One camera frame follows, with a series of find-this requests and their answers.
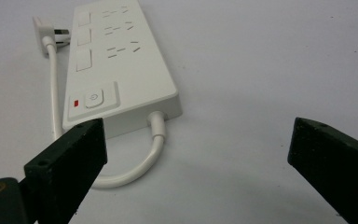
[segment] white surface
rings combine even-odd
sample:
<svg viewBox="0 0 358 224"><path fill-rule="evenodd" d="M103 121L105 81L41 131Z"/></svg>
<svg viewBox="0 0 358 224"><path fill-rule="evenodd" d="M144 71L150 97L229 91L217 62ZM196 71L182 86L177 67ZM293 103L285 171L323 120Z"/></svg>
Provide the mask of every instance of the white surface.
<svg viewBox="0 0 358 224"><path fill-rule="evenodd" d="M84 12L90 23L80 25L78 18ZM166 119L182 114L178 90L137 0L99 1L76 7L71 41L78 43L84 30L90 31L91 41L70 47L62 117L65 130L103 118L106 138L111 138L147 127L147 116L152 112L161 111ZM83 50L87 57L79 54ZM119 106L107 108L106 101L92 109L87 104L74 107L74 101L80 100L74 98L75 94L112 82ZM103 90L103 95L109 97L108 90ZM83 114L75 118L72 112L77 111Z"/></svg>
<svg viewBox="0 0 358 224"><path fill-rule="evenodd" d="M50 143L49 62L32 16L70 28L86 1L0 1L0 177ZM295 117L358 139L358 1L142 0L181 94L155 167L91 190L71 223L346 223L286 161ZM63 106L68 48L59 49ZM106 174L148 153L150 131L108 142Z"/></svg>

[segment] white power strip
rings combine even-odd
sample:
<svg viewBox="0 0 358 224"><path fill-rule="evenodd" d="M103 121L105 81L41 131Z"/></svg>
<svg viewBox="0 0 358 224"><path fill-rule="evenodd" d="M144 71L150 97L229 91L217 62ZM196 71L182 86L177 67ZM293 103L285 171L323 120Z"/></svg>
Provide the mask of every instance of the white power strip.
<svg viewBox="0 0 358 224"><path fill-rule="evenodd" d="M182 114L178 90L137 0L76 7L62 127L103 118L106 138Z"/></svg>

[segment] socket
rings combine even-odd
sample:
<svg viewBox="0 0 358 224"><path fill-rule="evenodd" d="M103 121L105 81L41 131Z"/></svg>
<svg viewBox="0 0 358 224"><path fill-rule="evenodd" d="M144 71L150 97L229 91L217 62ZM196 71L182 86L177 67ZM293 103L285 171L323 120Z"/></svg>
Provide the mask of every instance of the socket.
<svg viewBox="0 0 358 224"><path fill-rule="evenodd" d="M178 90L137 0L76 7L62 127L103 118L106 138L182 114Z"/></svg>

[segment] power strip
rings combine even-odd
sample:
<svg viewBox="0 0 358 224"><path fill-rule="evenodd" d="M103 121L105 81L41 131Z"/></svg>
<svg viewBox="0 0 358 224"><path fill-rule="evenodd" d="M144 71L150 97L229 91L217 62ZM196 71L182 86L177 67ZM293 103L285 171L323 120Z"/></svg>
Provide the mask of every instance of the power strip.
<svg viewBox="0 0 358 224"><path fill-rule="evenodd" d="M178 90L137 0L75 8L62 127L103 118L106 138L182 114Z"/></svg>

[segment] electrical outlet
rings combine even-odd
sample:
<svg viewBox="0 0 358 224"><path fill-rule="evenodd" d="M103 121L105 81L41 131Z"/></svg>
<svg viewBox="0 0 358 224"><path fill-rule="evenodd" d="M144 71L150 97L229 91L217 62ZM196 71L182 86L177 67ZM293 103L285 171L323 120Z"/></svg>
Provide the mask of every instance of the electrical outlet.
<svg viewBox="0 0 358 224"><path fill-rule="evenodd" d="M62 127L103 118L107 138L182 114L178 90L136 0L75 9Z"/></svg>

